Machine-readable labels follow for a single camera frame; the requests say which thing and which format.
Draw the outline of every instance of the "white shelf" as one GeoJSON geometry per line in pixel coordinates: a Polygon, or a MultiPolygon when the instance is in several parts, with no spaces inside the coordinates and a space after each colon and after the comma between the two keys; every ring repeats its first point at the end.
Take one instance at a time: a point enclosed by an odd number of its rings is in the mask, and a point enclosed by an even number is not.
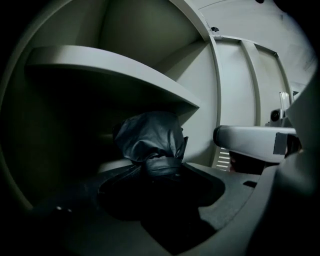
{"type": "Polygon", "coordinates": [[[95,88],[97,95],[113,107],[161,105],[182,114],[190,107],[200,106],[199,99],[167,76],[133,59],[101,49],[74,45],[40,47],[31,52],[26,66],[41,68],[36,69],[35,74],[45,74],[48,83],[58,77],[61,83],[72,81],[79,86],[85,84],[88,89],[95,88]],[[46,73],[48,70],[54,72],[52,77],[46,73]]]}

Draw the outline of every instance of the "dark fabric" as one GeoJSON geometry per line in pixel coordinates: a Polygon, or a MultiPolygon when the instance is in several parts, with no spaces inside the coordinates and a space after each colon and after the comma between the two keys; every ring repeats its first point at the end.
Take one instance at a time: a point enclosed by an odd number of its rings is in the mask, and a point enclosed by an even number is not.
{"type": "Polygon", "coordinates": [[[188,138],[175,114],[154,111],[134,116],[113,129],[113,138],[134,166],[99,188],[99,201],[110,215],[140,220],[174,255],[215,233],[198,211],[198,202],[212,190],[212,183],[182,165],[188,138]]]}

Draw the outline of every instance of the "curved shelf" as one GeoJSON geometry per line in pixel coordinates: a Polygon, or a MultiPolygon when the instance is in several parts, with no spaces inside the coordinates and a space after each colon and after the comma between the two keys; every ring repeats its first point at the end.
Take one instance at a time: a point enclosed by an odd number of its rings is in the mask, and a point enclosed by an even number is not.
{"type": "Polygon", "coordinates": [[[201,103],[160,72],[101,49],[74,45],[40,47],[30,53],[26,66],[35,71],[36,77],[41,77],[42,83],[58,79],[70,86],[77,85],[73,90],[93,90],[95,97],[102,97],[113,107],[163,106],[165,110],[182,114],[201,103]]]}

